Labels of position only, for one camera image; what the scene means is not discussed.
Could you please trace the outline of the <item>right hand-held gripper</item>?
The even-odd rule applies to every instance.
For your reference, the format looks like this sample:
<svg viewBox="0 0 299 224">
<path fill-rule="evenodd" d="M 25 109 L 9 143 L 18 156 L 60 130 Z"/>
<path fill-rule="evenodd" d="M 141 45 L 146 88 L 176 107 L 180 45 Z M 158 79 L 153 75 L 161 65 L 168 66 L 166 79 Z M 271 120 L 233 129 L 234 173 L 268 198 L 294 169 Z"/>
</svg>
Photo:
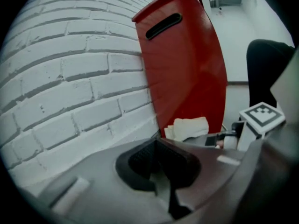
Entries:
<svg viewBox="0 0 299 224">
<path fill-rule="evenodd" d="M 230 130 L 212 136 L 188 138 L 183 142 L 193 146 L 248 150 L 252 142 L 263 139 L 271 130 L 285 122 L 282 111 L 264 102 L 240 111 L 239 114 L 240 120 L 234 122 Z"/>
</svg>

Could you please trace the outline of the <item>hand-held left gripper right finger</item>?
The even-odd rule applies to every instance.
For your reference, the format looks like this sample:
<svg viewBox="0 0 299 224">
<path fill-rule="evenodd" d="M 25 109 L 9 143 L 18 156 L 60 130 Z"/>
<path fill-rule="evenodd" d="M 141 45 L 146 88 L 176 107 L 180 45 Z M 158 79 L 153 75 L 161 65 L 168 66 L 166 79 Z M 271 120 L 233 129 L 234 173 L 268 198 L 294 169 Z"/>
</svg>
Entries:
<svg viewBox="0 0 299 224">
<path fill-rule="evenodd" d="M 236 213 L 244 190 L 233 188 L 243 153 L 157 139 L 155 210 Z"/>
</svg>

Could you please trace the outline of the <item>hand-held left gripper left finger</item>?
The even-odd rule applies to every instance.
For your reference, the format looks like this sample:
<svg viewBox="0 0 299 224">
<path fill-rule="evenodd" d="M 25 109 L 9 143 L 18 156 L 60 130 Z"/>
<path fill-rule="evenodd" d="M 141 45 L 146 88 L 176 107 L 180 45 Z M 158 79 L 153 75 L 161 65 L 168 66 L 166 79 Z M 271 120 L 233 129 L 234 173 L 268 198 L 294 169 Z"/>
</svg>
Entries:
<svg viewBox="0 0 299 224">
<path fill-rule="evenodd" d="M 89 155 L 50 182 L 38 199 L 74 224 L 170 224 L 168 204 L 154 191 L 134 190 L 117 174 L 116 160 L 144 144 L 133 141 Z"/>
</svg>

